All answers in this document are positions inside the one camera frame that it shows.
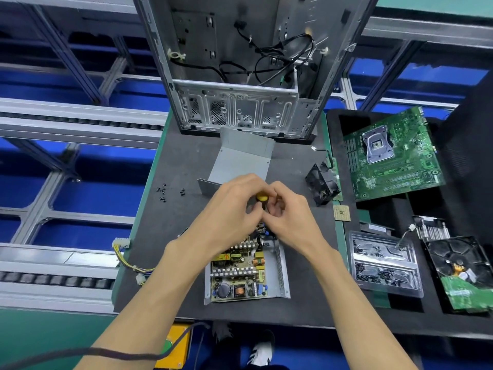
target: workbench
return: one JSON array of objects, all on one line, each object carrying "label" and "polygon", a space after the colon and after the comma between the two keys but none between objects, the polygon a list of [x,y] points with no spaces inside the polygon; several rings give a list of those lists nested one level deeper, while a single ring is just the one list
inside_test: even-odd
[{"label": "workbench", "polygon": [[[139,267],[155,267],[166,244],[180,235],[205,207],[208,198],[201,194],[197,179],[207,179],[221,146],[218,137],[181,134],[175,119],[170,118],[166,123],[132,229],[132,247],[128,261]],[[351,222],[344,223],[344,229],[346,232],[358,231],[358,211],[354,202],[341,126],[338,121],[334,121],[336,118],[331,119],[327,125],[333,156],[338,161],[344,199],[341,204],[349,206],[352,219]],[[324,139],[328,136],[323,122],[326,122],[325,116],[317,124],[318,136],[311,145],[276,142],[266,180],[269,183],[280,180],[294,192],[305,195],[325,239],[333,248],[338,248],[333,204],[316,207],[304,180],[313,164],[325,159],[324,152],[311,148],[312,145],[318,149],[325,148]],[[164,183],[166,202],[159,200],[161,193],[156,191],[157,187],[162,187]],[[183,188],[186,194],[181,196],[180,191]],[[398,233],[405,231],[413,214],[411,205],[405,198],[386,200],[380,211],[393,217]],[[415,244],[424,298],[401,300],[398,304],[399,309],[377,308],[391,331],[412,335],[493,337],[493,322],[490,316],[443,313],[419,240],[414,233],[410,234],[409,238]],[[334,328],[329,306],[309,262],[288,246],[285,246],[285,253],[290,299],[267,298],[204,305],[204,273],[201,272],[179,309],[177,319]],[[121,270],[114,291],[115,311],[120,312],[138,289],[132,270]],[[373,292],[364,293],[373,303]]]}]

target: motherboard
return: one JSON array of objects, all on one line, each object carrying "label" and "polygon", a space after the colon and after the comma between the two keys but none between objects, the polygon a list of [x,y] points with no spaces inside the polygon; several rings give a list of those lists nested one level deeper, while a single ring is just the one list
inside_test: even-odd
[{"label": "motherboard", "polygon": [[418,106],[344,136],[356,201],[445,183]]},{"label": "motherboard", "polygon": [[[269,297],[269,282],[279,290],[276,242],[275,235],[260,223],[242,242],[213,259],[211,302]],[[268,274],[273,280],[268,281]]]}]

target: foot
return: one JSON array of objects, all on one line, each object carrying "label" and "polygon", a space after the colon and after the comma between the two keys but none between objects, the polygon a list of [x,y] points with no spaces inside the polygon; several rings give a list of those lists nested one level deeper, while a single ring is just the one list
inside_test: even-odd
[{"label": "foot", "polygon": [[213,321],[213,335],[216,338],[216,342],[220,342],[221,340],[227,337],[233,337],[233,333],[231,332],[231,327],[229,326],[229,322],[225,321]]},{"label": "foot", "polygon": [[250,354],[248,365],[268,366],[274,355],[274,334],[270,330],[264,330],[258,342]]}]

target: blue floor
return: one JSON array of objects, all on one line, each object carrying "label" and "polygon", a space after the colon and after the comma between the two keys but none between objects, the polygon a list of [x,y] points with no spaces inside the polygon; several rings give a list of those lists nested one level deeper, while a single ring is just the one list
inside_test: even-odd
[{"label": "blue floor", "polygon": [[[350,72],[354,92],[366,95],[381,75],[381,61],[356,60]],[[420,99],[459,103],[485,75],[485,71],[410,64],[385,97]],[[65,75],[0,71],[0,97],[57,101],[71,104],[89,104],[76,82]],[[133,109],[168,111],[161,83],[124,81],[118,84],[110,98],[111,106]],[[326,109],[344,108],[340,99],[330,99]],[[375,111],[396,113],[409,105],[379,103]],[[447,109],[425,107],[427,117],[445,120]],[[65,143],[40,142],[54,154],[60,153]],[[82,182],[68,181],[53,203],[55,210],[86,213],[135,216],[149,173],[154,150],[126,149],[108,146],[84,145],[76,169]],[[15,147],[0,139],[0,206],[23,208],[35,199],[49,171]],[[0,217],[0,242],[9,242],[19,224],[16,218]],[[59,247],[110,249],[115,237],[129,236],[125,226],[83,225],[63,221],[45,224],[34,243]],[[242,360],[246,363],[255,334],[262,330],[257,325],[235,325],[242,338]],[[277,347],[274,364],[298,369],[348,369],[336,332],[301,328],[273,327]],[[190,358],[185,369],[193,369],[200,332],[194,333]],[[433,338],[422,338],[421,353],[426,369],[482,370],[493,368],[491,360],[481,355],[489,352],[490,344],[466,340],[454,341],[457,356],[447,357],[440,343]],[[206,333],[198,357],[200,365],[210,353],[212,338]]]}]

